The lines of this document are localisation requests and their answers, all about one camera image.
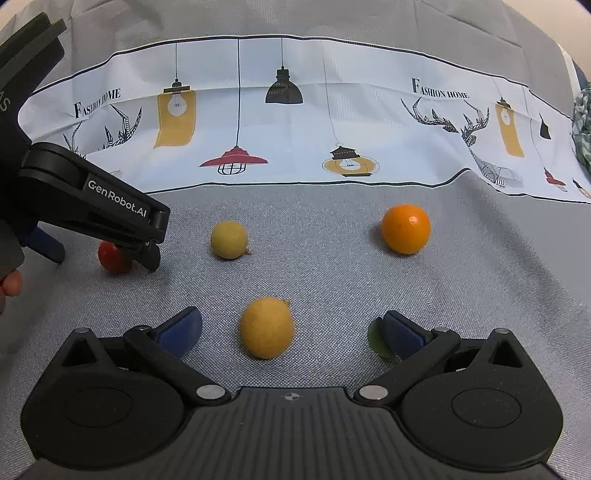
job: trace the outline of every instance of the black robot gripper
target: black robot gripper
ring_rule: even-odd
[[[0,280],[23,262],[20,247],[64,260],[64,246],[39,222],[111,241],[151,271],[160,264],[166,205],[67,148],[32,144],[18,124],[21,107],[64,55],[65,29],[42,13],[0,46]]]
[[[546,465],[560,407],[510,330],[462,339],[394,311],[382,321],[406,359],[353,397],[242,387],[231,398],[180,360],[201,331],[194,307],[117,338],[77,329],[22,410],[38,459],[22,478],[266,480],[283,462],[294,479],[560,478]]]

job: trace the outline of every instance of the blue finger pad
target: blue finger pad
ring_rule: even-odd
[[[400,322],[389,312],[382,320],[382,338],[390,350],[402,360],[418,352],[426,344],[425,339]]]
[[[202,330],[201,312],[195,307],[187,307],[152,330],[152,338],[167,352],[180,358],[197,343]]]

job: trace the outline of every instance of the fingertip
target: fingertip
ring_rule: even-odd
[[[10,272],[2,281],[2,288],[7,297],[17,297],[22,292],[22,275],[18,270]]]

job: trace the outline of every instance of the deer illustration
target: deer illustration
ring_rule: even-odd
[[[127,115],[125,115],[121,110],[118,110],[117,107],[115,107],[115,105],[111,105],[111,107],[113,107],[115,112],[117,112],[119,114],[119,116],[121,117],[122,123],[123,123],[123,131],[119,131],[118,140],[113,142],[113,136],[111,136],[111,132],[109,132],[109,129],[107,127],[105,127],[105,133],[107,134],[107,144],[106,145],[103,144],[103,150],[105,148],[115,147],[117,145],[122,145],[125,142],[127,142],[131,137],[133,137],[135,131],[138,128],[139,121],[142,118],[142,109],[140,108],[139,112],[138,112],[138,116],[135,119],[135,125],[133,127],[131,127],[129,124],[129,117]]]
[[[80,126],[82,125],[82,122],[80,122],[78,124],[78,126],[74,129],[74,132],[72,133],[72,143],[70,143],[70,141],[68,140],[68,137],[66,137],[66,135],[64,134],[64,140],[66,141],[66,145],[68,146],[68,149],[71,152],[74,152],[76,155],[80,155],[78,147],[76,146],[76,132],[78,131],[78,129],[80,128]]]
[[[418,103],[421,100],[421,98],[419,98],[414,103],[412,112],[406,106],[406,103],[404,103],[404,101],[402,99],[400,101],[404,105],[404,108],[407,110],[407,112],[410,113],[411,116],[420,124],[441,125],[446,132],[455,133],[455,134],[460,133],[457,130],[457,128],[454,127],[454,125],[448,119],[438,116],[435,113],[435,110],[431,110],[431,113],[433,114],[433,120],[431,120],[427,116],[421,115],[420,112],[418,111]],[[493,165],[492,163],[488,163],[488,162],[480,159],[473,152],[472,145],[474,145],[476,143],[476,135],[474,135],[474,132],[476,132],[478,130],[482,130],[483,128],[486,128],[486,126],[488,125],[490,115],[491,115],[491,111],[490,111],[490,109],[487,109],[486,110],[486,118],[484,118],[484,115],[482,114],[481,110],[479,110],[475,106],[469,104],[467,101],[465,101],[465,102],[467,103],[467,105],[469,107],[473,108],[476,111],[476,114],[478,115],[478,118],[473,123],[467,117],[467,115],[464,114],[464,118],[466,119],[467,125],[464,128],[462,128],[462,140],[467,145],[468,150],[470,150],[470,153],[472,154],[472,158],[476,162],[476,165],[478,165],[478,168],[480,169],[480,171],[482,172],[482,174],[485,176],[486,179],[488,179],[491,183],[493,183],[501,188],[505,188],[506,186],[521,187],[523,185],[523,179],[521,178],[521,176],[519,176],[519,174],[516,171],[511,170],[510,168],[498,167],[496,165]]]

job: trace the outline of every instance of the beige wall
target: beige wall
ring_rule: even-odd
[[[0,8],[0,28],[29,1],[8,0]],[[591,14],[576,0],[504,1],[560,43],[591,79]]]

